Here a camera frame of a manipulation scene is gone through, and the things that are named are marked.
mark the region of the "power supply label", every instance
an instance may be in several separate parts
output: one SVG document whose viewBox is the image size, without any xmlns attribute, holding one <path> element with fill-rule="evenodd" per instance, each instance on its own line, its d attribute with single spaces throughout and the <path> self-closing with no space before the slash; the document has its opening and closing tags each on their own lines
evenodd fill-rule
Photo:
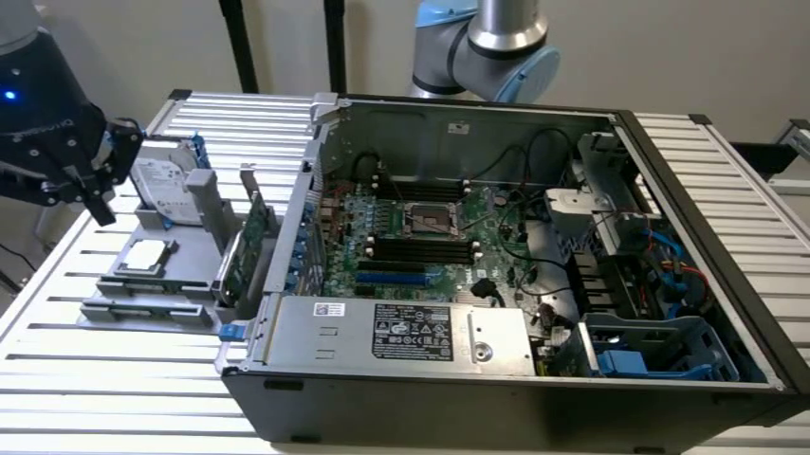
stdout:
<svg viewBox="0 0 810 455">
<path fill-rule="evenodd" d="M 371 354 L 392 360 L 454 361 L 451 309 L 446 306 L 375 305 Z"/>
</svg>

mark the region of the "black pole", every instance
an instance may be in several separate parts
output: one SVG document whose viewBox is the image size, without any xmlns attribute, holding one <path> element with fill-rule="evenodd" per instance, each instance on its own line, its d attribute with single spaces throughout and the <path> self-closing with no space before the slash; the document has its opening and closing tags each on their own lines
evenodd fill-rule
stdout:
<svg viewBox="0 0 810 455">
<path fill-rule="evenodd" d="M 242 13 L 242 0 L 219 0 L 219 8 L 226 18 L 226 27 L 228 27 L 242 91 L 244 93 L 258 93 L 256 69 L 254 68 L 254 56 L 251 55 L 248 29 L 244 25 L 244 14 Z"/>
<path fill-rule="evenodd" d="M 327 54 L 330 56 L 330 87 L 335 93 L 346 93 L 346 44 L 343 41 L 344 0 L 324 0 L 327 18 Z"/>
</svg>

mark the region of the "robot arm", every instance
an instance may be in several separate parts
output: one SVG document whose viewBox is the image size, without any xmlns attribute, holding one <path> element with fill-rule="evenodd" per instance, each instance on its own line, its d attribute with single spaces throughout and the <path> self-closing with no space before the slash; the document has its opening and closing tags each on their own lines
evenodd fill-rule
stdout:
<svg viewBox="0 0 810 455">
<path fill-rule="evenodd" d="M 411 96 L 534 102 L 559 67 L 547 30 L 538 0 L 424 0 Z"/>
<path fill-rule="evenodd" d="M 0 0 L 0 195 L 84 203 L 101 226 L 112 223 L 105 198 L 141 141 L 135 121 L 107 121 L 87 99 L 31 1 Z"/>
</svg>

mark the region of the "sticker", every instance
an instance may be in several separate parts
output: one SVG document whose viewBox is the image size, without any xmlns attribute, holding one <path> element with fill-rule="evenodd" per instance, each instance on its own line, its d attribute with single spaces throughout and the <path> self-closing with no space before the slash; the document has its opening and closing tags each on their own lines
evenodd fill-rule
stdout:
<svg viewBox="0 0 810 455">
<path fill-rule="evenodd" d="M 132 178 L 147 205 L 181 225 L 200 225 L 193 196 L 185 188 L 185 173 L 171 161 L 139 158 Z"/>
<path fill-rule="evenodd" d="M 315 303 L 314 316 L 343 316 L 346 315 L 346 303 Z"/>
<path fill-rule="evenodd" d="M 470 134 L 470 123 L 448 123 L 447 132 L 451 135 L 468 135 Z"/>
<path fill-rule="evenodd" d="M 374 332 L 371 354 L 376 358 L 454 361 L 451 309 L 447 306 L 378 304 Z"/>
</svg>

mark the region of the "cpu socket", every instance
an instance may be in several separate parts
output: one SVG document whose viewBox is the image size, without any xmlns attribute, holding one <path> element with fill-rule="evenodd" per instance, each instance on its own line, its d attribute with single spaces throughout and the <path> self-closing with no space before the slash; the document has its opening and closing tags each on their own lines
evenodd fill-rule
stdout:
<svg viewBox="0 0 810 455">
<path fill-rule="evenodd" d="M 403 215 L 404 234 L 458 236 L 455 204 L 404 204 Z"/>
</svg>

